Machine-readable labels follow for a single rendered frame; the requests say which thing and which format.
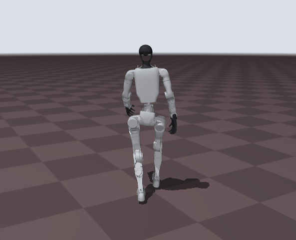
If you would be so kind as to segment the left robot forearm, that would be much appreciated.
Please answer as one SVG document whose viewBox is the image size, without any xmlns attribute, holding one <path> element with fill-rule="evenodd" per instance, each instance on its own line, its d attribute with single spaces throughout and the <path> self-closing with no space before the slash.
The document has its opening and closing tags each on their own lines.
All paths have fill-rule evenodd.
<svg viewBox="0 0 296 240">
<path fill-rule="evenodd" d="M 131 109 L 132 105 L 131 105 L 131 102 L 130 102 L 130 98 L 127 99 L 127 98 L 122 97 L 122 100 L 124 102 L 124 106 Z"/>
</svg>

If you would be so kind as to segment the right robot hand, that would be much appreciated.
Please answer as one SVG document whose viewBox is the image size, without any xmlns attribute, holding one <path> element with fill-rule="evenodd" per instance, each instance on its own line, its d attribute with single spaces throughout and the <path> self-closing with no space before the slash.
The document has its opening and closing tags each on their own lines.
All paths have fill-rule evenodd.
<svg viewBox="0 0 296 240">
<path fill-rule="evenodd" d="M 169 125 L 169 127 L 172 125 L 172 129 L 169 131 L 170 134 L 174 134 L 177 131 L 177 128 L 176 128 L 176 126 L 177 126 L 177 122 L 176 122 L 177 117 L 176 117 L 176 114 L 173 114 L 172 117 L 173 118 L 170 117 L 170 119 L 172 120 L 172 122 Z"/>
</svg>

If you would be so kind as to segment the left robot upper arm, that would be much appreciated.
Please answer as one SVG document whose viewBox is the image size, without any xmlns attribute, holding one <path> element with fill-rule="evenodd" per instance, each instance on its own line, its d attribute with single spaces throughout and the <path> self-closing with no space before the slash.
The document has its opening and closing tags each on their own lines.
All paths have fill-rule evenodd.
<svg viewBox="0 0 296 240">
<path fill-rule="evenodd" d="M 130 99 L 132 96 L 132 92 L 130 92 L 131 85 L 132 85 L 132 79 L 134 78 L 134 72 L 135 70 L 129 70 L 126 75 L 125 75 L 125 80 L 124 80 L 124 91 L 123 91 L 123 97 L 126 99 Z"/>
</svg>

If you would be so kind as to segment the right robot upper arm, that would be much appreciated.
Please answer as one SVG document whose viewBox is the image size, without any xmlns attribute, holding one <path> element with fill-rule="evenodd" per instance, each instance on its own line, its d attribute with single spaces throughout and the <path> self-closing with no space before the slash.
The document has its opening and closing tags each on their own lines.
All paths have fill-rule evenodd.
<svg viewBox="0 0 296 240">
<path fill-rule="evenodd" d="M 173 98 L 172 85 L 171 85 L 168 71 L 164 68 L 158 68 L 158 71 L 159 71 L 159 76 L 161 76 L 163 78 L 162 82 L 163 82 L 164 88 L 166 90 L 164 92 L 165 98 L 166 99 Z"/>
</svg>

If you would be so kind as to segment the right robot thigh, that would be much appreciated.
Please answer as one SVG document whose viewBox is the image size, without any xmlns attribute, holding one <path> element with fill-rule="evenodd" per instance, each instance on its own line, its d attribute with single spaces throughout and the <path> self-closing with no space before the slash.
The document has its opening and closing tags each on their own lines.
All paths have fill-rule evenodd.
<svg viewBox="0 0 296 240">
<path fill-rule="evenodd" d="M 156 151 L 160 151 L 160 142 L 163 140 L 163 134 L 166 125 L 166 118 L 164 116 L 157 116 L 154 120 L 155 126 L 155 141 L 153 143 L 153 148 Z"/>
</svg>

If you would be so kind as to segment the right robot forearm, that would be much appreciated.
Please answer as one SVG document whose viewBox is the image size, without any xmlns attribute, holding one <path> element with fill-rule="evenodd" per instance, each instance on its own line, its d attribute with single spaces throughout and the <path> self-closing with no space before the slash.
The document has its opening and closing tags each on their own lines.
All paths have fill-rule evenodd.
<svg viewBox="0 0 296 240">
<path fill-rule="evenodd" d="M 169 107 L 170 117 L 173 118 L 172 117 L 173 114 L 176 114 L 176 116 L 177 116 L 174 95 L 173 95 L 173 98 L 170 98 L 167 100 L 167 103 L 168 103 L 168 107 Z"/>
</svg>

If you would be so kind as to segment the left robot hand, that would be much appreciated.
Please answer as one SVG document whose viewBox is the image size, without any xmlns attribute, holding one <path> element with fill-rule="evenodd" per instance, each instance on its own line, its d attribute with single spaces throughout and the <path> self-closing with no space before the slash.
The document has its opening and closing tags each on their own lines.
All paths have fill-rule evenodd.
<svg viewBox="0 0 296 240">
<path fill-rule="evenodd" d="M 132 107 L 134 107 L 134 105 L 132 105 Z M 134 112 L 132 112 L 131 110 L 133 110 L 133 111 L 135 111 L 134 109 L 129 109 L 129 108 L 127 108 L 127 107 L 125 107 L 126 108 L 126 112 L 127 112 L 127 114 L 131 117 L 131 115 L 133 115 L 134 114 Z M 132 112 L 133 114 L 131 114 L 130 112 Z M 130 115 L 131 114 L 131 115 Z"/>
</svg>

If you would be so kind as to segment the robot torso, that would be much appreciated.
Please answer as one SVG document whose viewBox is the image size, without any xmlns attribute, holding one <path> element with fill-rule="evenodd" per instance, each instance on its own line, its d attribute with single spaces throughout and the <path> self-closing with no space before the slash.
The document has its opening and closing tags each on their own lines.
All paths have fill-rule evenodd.
<svg viewBox="0 0 296 240">
<path fill-rule="evenodd" d="M 151 65 L 150 65 L 151 66 Z M 140 111 L 139 125 L 154 126 L 155 112 L 153 105 L 159 95 L 159 71 L 158 67 L 138 67 L 134 72 L 136 94 L 141 103 L 144 104 Z"/>
</svg>

